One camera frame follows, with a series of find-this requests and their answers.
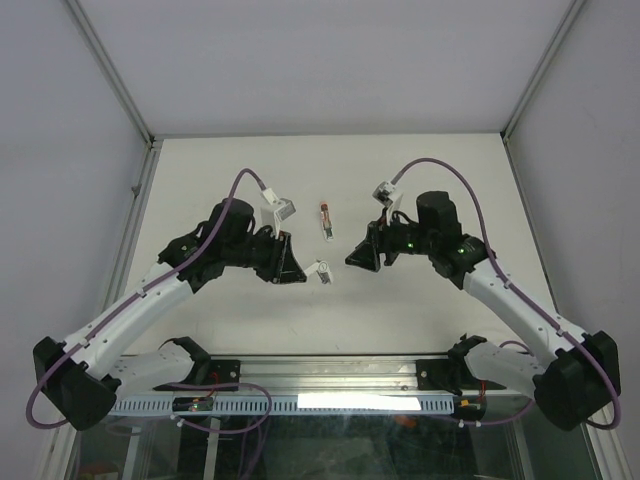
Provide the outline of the white mini stapler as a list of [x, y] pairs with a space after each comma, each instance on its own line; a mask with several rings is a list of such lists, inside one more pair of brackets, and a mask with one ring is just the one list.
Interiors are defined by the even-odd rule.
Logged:
[[330, 270], [329, 264], [325, 260], [316, 260], [309, 267], [304, 270], [307, 278], [317, 275], [322, 284], [332, 284], [333, 275]]

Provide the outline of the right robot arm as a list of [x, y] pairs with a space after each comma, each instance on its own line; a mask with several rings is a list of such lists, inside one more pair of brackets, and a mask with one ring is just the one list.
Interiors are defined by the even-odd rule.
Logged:
[[485, 380], [533, 400], [555, 427], [571, 431], [616, 401], [621, 393], [618, 349], [603, 331], [589, 334], [542, 307], [502, 271], [494, 253], [465, 234], [455, 204], [444, 191], [416, 199], [417, 220], [393, 207], [384, 193], [379, 219], [345, 262], [377, 272], [401, 254], [422, 255], [456, 288], [491, 310], [530, 353], [519, 354], [481, 336], [462, 338], [448, 352], [448, 378], [459, 387]]

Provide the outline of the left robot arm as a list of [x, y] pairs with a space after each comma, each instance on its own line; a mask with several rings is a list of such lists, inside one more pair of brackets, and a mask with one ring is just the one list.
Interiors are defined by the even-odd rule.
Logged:
[[126, 350], [169, 310], [185, 302], [227, 268], [251, 269], [270, 284], [303, 283], [282, 223], [295, 212], [288, 199], [267, 196], [262, 225], [253, 207], [225, 199], [208, 220], [172, 240], [137, 287], [98, 318], [62, 341], [50, 337], [33, 349], [36, 391], [78, 431], [103, 420], [117, 401], [156, 387], [198, 388], [211, 373], [211, 356], [189, 337], [176, 337], [135, 356]]

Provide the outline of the pink mini stapler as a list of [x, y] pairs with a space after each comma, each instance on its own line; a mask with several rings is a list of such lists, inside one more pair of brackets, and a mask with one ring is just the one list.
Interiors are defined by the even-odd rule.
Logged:
[[327, 242], [334, 240], [333, 224], [330, 217], [329, 207], [326, 202], [320, 203], [321, 227], [324, 238]]

